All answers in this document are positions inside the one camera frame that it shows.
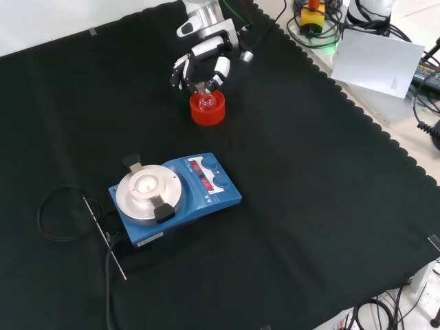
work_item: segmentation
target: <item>red container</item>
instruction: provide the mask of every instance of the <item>red container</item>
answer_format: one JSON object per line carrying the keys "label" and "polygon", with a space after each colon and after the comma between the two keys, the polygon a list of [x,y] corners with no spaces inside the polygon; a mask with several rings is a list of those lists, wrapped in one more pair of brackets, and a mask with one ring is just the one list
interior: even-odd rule
{"label": "red container", "polygon": [[320,0],[309,0],[309,8],[318,9]]}
{"label": "red container", "polygon": [[190,98],[191,117],[199,125],[212,126],[225,118],[225,97],[220,91],[215,91],[212,95],[217,100],[217,106],[209,111],[203,111],[199,108],[199,93],[194,93]]}

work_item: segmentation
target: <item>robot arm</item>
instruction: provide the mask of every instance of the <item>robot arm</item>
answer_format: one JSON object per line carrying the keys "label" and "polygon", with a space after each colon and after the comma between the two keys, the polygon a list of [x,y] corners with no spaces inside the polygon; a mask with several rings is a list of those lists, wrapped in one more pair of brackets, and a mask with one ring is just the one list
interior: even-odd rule
{"label": "robot arm", "polygon": [[220,88],[228,77],[230,59],[228,50],[239,48],[239,40],[232,19],[225,20],[218,0],[182,0],[186,6],[188,20],[177,29],[177,36],[183,38],[197,33],[204,41],[179,58],[173,68],[171,85],[185,86],[190,92],[196,91],[191,81],[197,61],[219,55],[213,77],[206,83],[206,91],[212,93]]}
{"label": "robot arm", "polygon": [[222,86],[230,71],[230,59],[222,54],[226,47],[227,45],[225,45],[221,36],[215,36],[193,47],[190,53],[179,58],[174,64],[170,80],[171,85],[173,87],[178,86],[181,89],[183,83],[191,93],[196,91],[195,83],[191,81],[195,62],[217,55],[220,52],[221,55],[217,59],[214,76],[206,83],[207,92],[212,93],[218,89]]}

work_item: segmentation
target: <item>red led display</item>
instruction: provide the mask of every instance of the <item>red led display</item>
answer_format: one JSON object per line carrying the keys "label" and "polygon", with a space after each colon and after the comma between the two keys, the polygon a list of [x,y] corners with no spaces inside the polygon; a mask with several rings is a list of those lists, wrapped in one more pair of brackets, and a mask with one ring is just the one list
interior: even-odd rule
{"label": "red led display", "polygon": [[192,160],[190,163],[196,172],[201,172],[200,166],[195,160]]}
{"label": "red led display", "polygon": [[209,183],[208,179],[206,179],[205,177],[203,177],[201,179],[201,182],[203,183],[203,185],[205,186],[207,191],[212,191],[214,190],[214,188],[211,186],[211,184]]}

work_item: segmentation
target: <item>black fabric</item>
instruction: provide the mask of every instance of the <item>black fabric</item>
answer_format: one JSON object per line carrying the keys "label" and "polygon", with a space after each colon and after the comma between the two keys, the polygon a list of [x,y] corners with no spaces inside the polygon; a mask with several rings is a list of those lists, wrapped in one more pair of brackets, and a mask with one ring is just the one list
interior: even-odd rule
{"label": "black fabric", "polygon": [[[121,329],[313,329],[436,258],[435,181],[280,31],[249,67],[233,63],[225,120],[197,126],[168,84],[195,42],[175,36],[185,20],[181,3],[161,5],[0,60],[2,329],[104,329],[101,237],[45,241],[35,215],[65,183],[112,208],[129,153],[213,152],[243,201],[126,257],[128,281],[113,269]],[[89,225],[47,208],[52,230]]]}

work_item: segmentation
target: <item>white card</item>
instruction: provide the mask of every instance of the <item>white card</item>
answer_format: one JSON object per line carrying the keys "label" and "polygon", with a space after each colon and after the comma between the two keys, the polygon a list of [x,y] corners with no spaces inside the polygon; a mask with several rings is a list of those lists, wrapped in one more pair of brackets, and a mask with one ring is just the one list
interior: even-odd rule
{"label": "white card", "polygon": [[333,56],[332,79],[405,98],[424,46],[345,30]]}

